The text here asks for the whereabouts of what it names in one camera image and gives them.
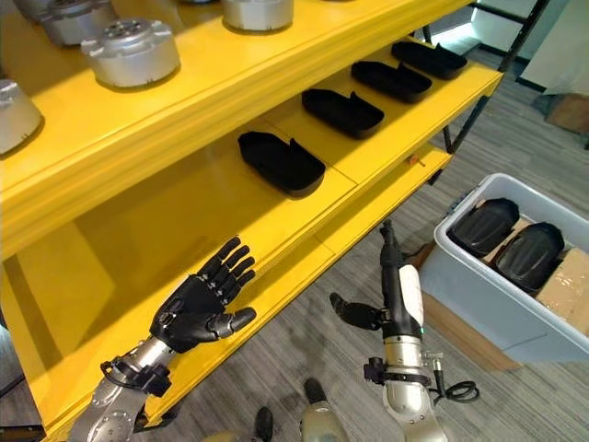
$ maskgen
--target black foot cover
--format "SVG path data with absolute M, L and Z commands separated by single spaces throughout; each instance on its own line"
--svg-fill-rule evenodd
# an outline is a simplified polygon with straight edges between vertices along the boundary
M 305 382 L 305 394 L 309 403 L 316 403 L 326 401 L 328 398 L 323 391 L 323 387 L 315 378 L 309 378 Z
M 274 431 L 274 417 L 268 407 L 261 407 L 256 414 L 256 437 L 270 442 Z

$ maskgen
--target silver robotic arm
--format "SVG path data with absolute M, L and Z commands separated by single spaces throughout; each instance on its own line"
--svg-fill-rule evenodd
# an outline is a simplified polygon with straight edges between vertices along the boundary
M 101 365 L 104 379 L 68 442 L 129 441 L 149 395 L 161 397 L 170 387 L 167 366 L 177 354 L 226 338 L 254 320 L 253 308 L 225 313 L 225 306 L 255 275 L 249 270 L 254 259 L 245 258 L 248 246 L 234 251 L 239 244 L 239 238 L 232 238 L 189 275 L 157 311 L 145 341 Z
M 448 440 L 433 406 L 443 397 L 470 402 L 479 397 L 472 381 L 445 389 L 441 354 L 427 355 L 422 349 L 423 306 L 419 274 L 403 264 L 391 222 L 380 230 L 385 241 L 380 254 L 384 307 L 346 302 L 337 293 L 329 297 L 334 310 L 345 322 L 366 330 L 382 329 L 386 360 L 370 358 L 364 365 L 364 378 L 383 385 L 383 402 L 399 424 L 407 441 Z M 426 362 L 431 362 L 436 388 Z M 430 391 L 438 394 L 432 401 Z

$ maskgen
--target yellow shelving unit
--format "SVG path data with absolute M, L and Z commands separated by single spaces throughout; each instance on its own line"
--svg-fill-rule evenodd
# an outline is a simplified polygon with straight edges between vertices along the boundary
M 76 50 L 6 19 L 3 32 L 23 28 L 19 44 L 32 48 L 23 57 L 3 39 L 7 71 L 21 74 L 47 122 L 1 163 L 0 300 L 47 441 L 66 438 L 99 364 L 143 339 L 163 300 L 225 240 L 249 244 L 258 274 L 230 309 L 252 306 L 258 317 L 177 358 L 170 390 L 146 404 L 150 425 L 445 166 L 450 156 L 427 141 L 501 75 L 469 64 L 406 105 L 354 82 L 346 66 L 395 65 L 389 46 L 378 48 L 466 3 L 299 0 L 290 29 L 256 37 L 223 28 L 219 6 L 115 2 L 122 15 L 141 7 L 172 24 L 182 57 L 167 83 L 129 93 L 98 86 Z M 48 78 L 42 65 L 54 66 Z M 382 109 L 379 132 L 352 140 L 303 112 L 296 94 L 313 85 L 355 90 Z M 294 137 L 321 158 L 319 188 L 291 199 L 250 169 L 237 137 L 251 130 Z M 422 164 L 408 164 L 411 154 Z
M 45 117 L 34 143 L 3 159 L 2 254 L 27 245 L 235 130 L 346 65 L 468 0 L 296 0 L 294 24 L 237 35 L 219 4 L 114 0 L 121 17 L 176 31 L 181 69 L 146 90 L 99 86 L 76 48 L 2 16 L 2 66 Z

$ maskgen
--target cardboard box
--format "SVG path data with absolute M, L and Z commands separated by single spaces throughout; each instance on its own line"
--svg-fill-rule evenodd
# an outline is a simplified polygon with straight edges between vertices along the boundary
M 557 96 L 546 121 L 579 134 L 589 133 L 589 97 L 580 94 Z
M 589 335 L 589 255 L 568 250 L 536 300 Z

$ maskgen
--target plastic storage bin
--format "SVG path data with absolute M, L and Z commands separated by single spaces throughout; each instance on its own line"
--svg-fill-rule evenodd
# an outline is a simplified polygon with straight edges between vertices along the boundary
M 514 361 L 587 361 L 589 338 L 484 262 L 462 250 L 448 229 L 482 199 L 509 198 L 520 216 L 557 226 L 566 247 L 589 251 L 589 221 L 508 175 L 486 177 L 435 229 L 436 246 L 421 269 L 422 289 L 454 311 Z

